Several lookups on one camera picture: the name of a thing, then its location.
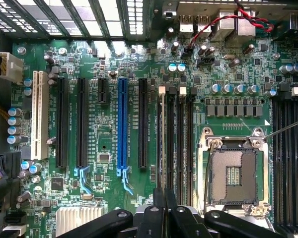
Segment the black RAM slot white latch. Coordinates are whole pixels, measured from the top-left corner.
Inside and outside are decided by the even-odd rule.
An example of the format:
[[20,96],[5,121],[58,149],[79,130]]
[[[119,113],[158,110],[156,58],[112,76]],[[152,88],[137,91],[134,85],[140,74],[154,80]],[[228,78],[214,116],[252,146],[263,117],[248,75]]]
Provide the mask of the black RAM slot white latch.
[[184,189],[184,104],[186,97],[186,87],[179,85],[177,89],[177,181],[176,193],[178,205],[185,204]]
[[292,225],[298,225],[298,125],[291,129],[291,165],[292,165]]
[[166,178],[165,178],[165,95],[166,95],[166,88],[165,86],[158,87],[158,100],[157,100],[157,133],[159,137],[159,159],[160,159],[160,185],[162,191],[164,191],[166,186]]

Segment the CPU socket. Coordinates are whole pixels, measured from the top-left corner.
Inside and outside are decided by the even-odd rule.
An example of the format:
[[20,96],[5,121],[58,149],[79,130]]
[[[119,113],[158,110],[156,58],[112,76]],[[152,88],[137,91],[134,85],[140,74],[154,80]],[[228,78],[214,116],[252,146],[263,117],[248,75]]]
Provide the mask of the CPU socket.
[[217,141],[211,156],[208,203],[211,205],[258,205],[270,200],[269,146],[264,130],[249,135],[215,135],[202,129],[197,145],[196,209],[203,214],[205,172],[210,143]]

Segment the silver socket cover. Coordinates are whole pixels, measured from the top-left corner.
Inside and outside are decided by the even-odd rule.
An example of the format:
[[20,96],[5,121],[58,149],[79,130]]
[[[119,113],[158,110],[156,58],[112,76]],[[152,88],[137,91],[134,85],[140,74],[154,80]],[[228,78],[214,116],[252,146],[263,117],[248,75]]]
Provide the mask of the silver socket cover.
[[207,204],[202,210],[204,213],[213,210],[223,211],[245,221],[251,222],[260,227],[264,227],[271,231],[275,231],[269,219],[271,205],[266,202],[259,202],[258,205],[242,204],[242,205],[211,205]]

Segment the silver finned heat sink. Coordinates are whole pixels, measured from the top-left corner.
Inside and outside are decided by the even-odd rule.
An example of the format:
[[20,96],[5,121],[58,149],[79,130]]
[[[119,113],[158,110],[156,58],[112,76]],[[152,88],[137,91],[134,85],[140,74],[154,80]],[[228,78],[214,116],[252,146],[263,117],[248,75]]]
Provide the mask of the silver finned heat sink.
[[61,207],[56,211],[56,237],[104,215],[103,207]]

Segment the thin metal locking lever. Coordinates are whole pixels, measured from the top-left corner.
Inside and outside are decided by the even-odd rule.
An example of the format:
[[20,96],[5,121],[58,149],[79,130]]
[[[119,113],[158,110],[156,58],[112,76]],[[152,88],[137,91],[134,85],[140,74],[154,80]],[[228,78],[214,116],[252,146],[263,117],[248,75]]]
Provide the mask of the thin metal locking lever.
[[209,193],[209,184],[210,184],[210,167],[211,167],[211,156],[213,154],[214,148],[218,145],[217,141],[212,140],[210,143],[210,149],[208,154],[208,161],[205,172],[205,186],[204,186],[204,206],[203,214],[207,212],[207,203],[208,203],[208,193]]
[[292,123],[292,124],[290,124],[290,125],[288,125],[288,126],[286,126],[286,127],[284,127],[284,128],[282,128],[282,129],[279,129],[279,130],[277,130],[277,131],[275,131],[275,132],[272,132],[272,133],[269,134],[269,135],[266,135],[266,136],[264,137],[264,140],[267,140],[267,139],[269,139],[269,138],[271,138],[271,137],[274,137],[275,135],[280,134],[280,133],[282,133],[282,132],[284,132],[284,131],[286,131],[286,130],[288,130],[288,129],[291,129],[291,128],[297,126],[297,125],[298,125],[298,121],[295,122],[295,123]]

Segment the long black expansion slot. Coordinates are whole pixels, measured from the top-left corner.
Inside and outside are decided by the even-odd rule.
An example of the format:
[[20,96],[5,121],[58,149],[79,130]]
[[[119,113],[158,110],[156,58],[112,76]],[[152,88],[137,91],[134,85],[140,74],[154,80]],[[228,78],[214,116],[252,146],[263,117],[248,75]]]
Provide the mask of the long black expansion slot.
[[139,153],[138,167],[145,169],[148,165],[148,81],[139,79]]
[[80,189],[91,194],[86,187],[88,165],[88,103],[89,82],[85,78],[78,78],[76,85],[76,170],[78,171]]
[[68,166],[69,82],[60,78],[57,85],[56,167]]

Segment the blue expansion slot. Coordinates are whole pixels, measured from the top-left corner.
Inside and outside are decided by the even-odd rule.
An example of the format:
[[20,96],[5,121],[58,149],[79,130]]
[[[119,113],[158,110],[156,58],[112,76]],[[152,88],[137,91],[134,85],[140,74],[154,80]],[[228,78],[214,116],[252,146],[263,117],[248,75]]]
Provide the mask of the blue expansion slot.
[[133,194],[133,189],[129,185],[128,172],[128,79],[118,79],[118,150],[117,150],[117,176],[121,178],[123,188],[130,195]]

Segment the green motherboard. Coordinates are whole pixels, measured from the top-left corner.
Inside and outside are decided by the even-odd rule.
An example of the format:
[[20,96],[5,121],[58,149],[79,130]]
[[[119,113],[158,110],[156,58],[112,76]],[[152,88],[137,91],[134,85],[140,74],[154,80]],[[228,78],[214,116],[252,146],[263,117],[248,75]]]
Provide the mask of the green motherboard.
[[[188,60],[181,58],[188,40],[178,40],[178,50],[172,41],[127,45],[123,42],[51,41],[47,44],[25,43],[14,46],[14,53],[24,61],[23,84],[14,85],[9,110],[8,142],[21,158],[21,197],[18,209],[27,214],[24,238],[56,238],[56,211],[61,207],[103,207],[104,214],[116,209],[135,212],[153,204],[153,190],[160,187],[159,137],[157,133],[158,87],[165,86],[165,178],[167,175],[167,91],[176,88],[174,102],[174,177],[177,181],[177,89],[186,87],[184,104],[184,189],[187,205],[187,97],[191,87],[197,88],[193,108],[193,206],[196,205],[197,145],[202,129],[210,127],[215,135],[249,135],[255,127],[264,134],[273,132],[272,99],[277,97],[280,129],[283,127],[282,94],[289,93],[289,124],[298,121],[298,37],[275,41],[258,37],[248,44],[249,53],[221,42],[198,41],[198,47]],[[31,160],[31,119],[33,72],[44,71],[49,85],[48,158]],[[60,78],[69,82],[68,166],[56,167],[57,85]],[[86,187],[80,189],[76,170],[76,85],[78,78],[89,82],[88,103],[88,165]],[[97,102],[98,79],[109,84],[107,104]],[[130,195],[117,176],[118,79],[128,79],[128,181]],[[138,167],[139,153],[139,79],[148,81],[148,165]],[[289,136],[289,182],[292,183],[291,129]],[[275,231],[298,238],[298,225],[292,225],[292,185],[289,199],[292,221],[285,226],[285,166],[283,132],[281,142],[281,182],[283,222],[274,225],[274,162],[272,137],[267,139],[270,161],[269,219]]]

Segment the black data port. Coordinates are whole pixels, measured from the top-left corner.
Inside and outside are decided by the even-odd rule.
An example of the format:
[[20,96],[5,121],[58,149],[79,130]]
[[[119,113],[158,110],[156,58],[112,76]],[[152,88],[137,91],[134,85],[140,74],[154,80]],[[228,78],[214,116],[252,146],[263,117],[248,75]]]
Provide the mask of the black data port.
[[25,212],[13,212],[6,215],[3,219],[6,225],[26,225],[27,224],[27,214]]

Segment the grey data plug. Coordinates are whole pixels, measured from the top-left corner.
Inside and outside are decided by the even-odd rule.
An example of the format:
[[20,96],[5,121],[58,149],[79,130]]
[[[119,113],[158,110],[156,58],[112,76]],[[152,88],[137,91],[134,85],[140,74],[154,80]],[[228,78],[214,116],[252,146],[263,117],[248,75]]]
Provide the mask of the grey data plug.
[[26,225],[9,225],[3,228],[0,238],[22,238],[26,230]]

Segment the short black expansion slot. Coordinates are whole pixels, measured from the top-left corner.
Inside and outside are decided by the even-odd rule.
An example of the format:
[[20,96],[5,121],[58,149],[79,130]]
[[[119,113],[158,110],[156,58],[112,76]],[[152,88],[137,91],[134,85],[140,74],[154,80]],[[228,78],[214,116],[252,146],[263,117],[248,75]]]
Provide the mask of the short black expansion slot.
[[109,96],[108,79],[106,79],[106,78],[98,79],[97,102],[99,104],[107,104],[108,96]]

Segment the white expansion slot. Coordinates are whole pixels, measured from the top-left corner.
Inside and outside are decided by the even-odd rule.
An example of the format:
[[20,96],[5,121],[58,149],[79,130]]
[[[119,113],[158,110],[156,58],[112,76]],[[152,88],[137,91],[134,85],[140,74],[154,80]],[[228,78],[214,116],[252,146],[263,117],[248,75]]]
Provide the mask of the white expansion slot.
[[33,72],[31,160],[48,158],[49,85],[44,71]]

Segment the silver USB port block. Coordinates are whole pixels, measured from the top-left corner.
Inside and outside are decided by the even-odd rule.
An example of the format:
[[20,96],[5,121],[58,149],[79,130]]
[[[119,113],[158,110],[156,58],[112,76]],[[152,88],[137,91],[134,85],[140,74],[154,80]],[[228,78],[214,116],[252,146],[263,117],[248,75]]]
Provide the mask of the silver USB port block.
[[193,35],[203,30],[211,22],[208,15],[182,15],[180,16],[180,33]]

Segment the grey metal PC case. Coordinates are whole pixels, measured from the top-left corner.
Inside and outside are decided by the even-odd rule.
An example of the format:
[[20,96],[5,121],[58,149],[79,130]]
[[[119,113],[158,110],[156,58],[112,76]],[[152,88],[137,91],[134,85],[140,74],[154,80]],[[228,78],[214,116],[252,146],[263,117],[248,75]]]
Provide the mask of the grey metal PC case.
[[[208,15],[198,33],[180,33],[180,16]],[[257,37],[298,33],[298,0],[0,0],[0,32],[12,39],[155,41],[163,36],[215,41],[222,19],[246,19]]]

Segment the silver network port block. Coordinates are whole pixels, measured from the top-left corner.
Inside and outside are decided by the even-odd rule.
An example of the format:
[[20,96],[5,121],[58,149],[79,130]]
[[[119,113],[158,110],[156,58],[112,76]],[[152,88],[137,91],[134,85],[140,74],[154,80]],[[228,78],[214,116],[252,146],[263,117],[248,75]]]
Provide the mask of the silver network port block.
[[241,43],[256,36],[256,29],[246,19],[222,19],[216,26],[215,41],[233,41],[238,40]]

